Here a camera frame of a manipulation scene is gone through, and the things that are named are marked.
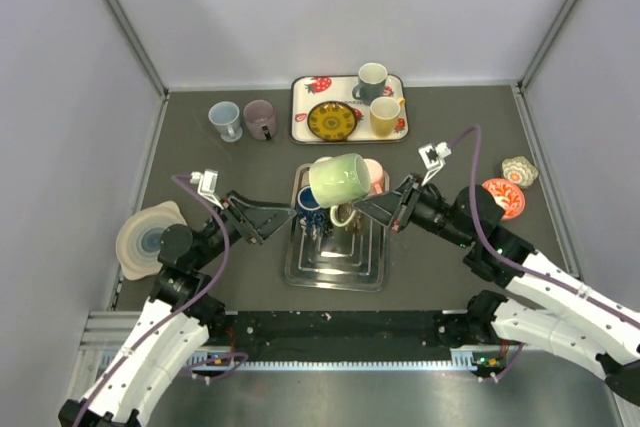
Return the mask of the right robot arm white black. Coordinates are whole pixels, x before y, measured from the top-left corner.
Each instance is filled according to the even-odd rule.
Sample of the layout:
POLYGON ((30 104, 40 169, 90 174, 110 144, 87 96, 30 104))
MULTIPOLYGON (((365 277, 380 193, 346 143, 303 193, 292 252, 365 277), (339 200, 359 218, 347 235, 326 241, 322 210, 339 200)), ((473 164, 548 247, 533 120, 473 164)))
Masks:
POLYGON ((505 290, 484 291, 467 306, 467 333, 480 343, 528 344, 568 360, 619 397, 639 402, 639 314, 600 294, 503 227, 503 209, 480 185, 448 203, 410 175, 355 209, 390 231, 413 224, 466 249, 465 265, 505 290))

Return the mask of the light blue mug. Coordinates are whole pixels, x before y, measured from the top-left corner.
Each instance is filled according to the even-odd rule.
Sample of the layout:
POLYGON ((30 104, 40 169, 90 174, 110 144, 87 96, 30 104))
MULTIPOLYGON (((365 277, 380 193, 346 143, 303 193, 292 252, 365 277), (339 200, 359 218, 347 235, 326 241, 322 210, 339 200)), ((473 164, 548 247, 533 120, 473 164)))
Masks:
POLYGON ((233 102, 222 101, 211 106, 208 120, 225 142, 236 142, 243 135, 240 109, 233 102))

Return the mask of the dark blue mug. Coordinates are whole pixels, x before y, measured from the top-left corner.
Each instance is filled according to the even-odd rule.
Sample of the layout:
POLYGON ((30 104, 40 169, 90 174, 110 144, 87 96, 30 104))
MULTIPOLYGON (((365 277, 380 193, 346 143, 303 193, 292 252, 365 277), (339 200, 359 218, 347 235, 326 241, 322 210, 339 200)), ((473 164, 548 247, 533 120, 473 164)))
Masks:
POLYGON ((298 192, 295 209, 301 227, 311 239, 317 240, 332 230, 329 210, 319 205, 310 186, 298 192))

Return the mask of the light green mug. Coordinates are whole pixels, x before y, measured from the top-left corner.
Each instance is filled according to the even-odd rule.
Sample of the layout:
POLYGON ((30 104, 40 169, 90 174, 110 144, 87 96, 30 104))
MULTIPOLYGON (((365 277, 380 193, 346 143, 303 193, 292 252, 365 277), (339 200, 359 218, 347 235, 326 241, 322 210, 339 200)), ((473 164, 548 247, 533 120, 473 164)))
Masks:
POLYGON ((309 187, 322 209, 329 210, 331 223, 335 227, 346 227, 356 216, 351 210, 346 220, 338 218, 341 205, 352 204, 368 195, 371 179, 364 158, 357 153, 343 154, 309 168, 309 187))

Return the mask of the pink mug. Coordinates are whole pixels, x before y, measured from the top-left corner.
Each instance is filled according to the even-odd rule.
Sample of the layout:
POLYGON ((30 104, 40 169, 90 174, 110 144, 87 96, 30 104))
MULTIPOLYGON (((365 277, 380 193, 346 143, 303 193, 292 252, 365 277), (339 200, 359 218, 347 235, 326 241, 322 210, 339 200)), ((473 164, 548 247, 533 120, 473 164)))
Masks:
POLYGON ((365 158, 364 162, 366 164, 370 178, 369 193, 371 195, 378 195, 383 193, 385 186, 385 172, 383 166, 377 160, 374 160, 372 158, 365 158))

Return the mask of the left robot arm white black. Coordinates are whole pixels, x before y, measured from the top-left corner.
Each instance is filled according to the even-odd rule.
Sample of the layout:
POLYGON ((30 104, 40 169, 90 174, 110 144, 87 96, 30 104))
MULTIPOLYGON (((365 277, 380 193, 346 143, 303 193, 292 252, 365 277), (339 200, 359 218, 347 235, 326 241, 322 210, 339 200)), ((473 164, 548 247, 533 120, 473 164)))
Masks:
POLYGON ((159 274, 112 362, 78 400, 58 413, 63 426, 144 426, 187 360, 226 334, 225 305, 210 296, 217 276, 203 268, 220 258, 226 269, 234 243, 261 245, 291 221, 286 204, 249 200, 231 191, 206 201, 210 218, 195 230, 173 224, 160 238, 159 274))

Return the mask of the purple mug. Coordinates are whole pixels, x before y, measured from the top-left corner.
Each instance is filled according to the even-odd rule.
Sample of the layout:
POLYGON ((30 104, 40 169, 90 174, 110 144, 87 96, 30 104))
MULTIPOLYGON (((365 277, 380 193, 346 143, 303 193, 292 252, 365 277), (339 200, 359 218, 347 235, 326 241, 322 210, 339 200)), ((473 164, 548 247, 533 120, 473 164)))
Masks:
POLYGON ((243 109, 243 118, 250 135, 256 140, 272 140, 277 132, 275 109, 266 100, 249 102, 243 109))

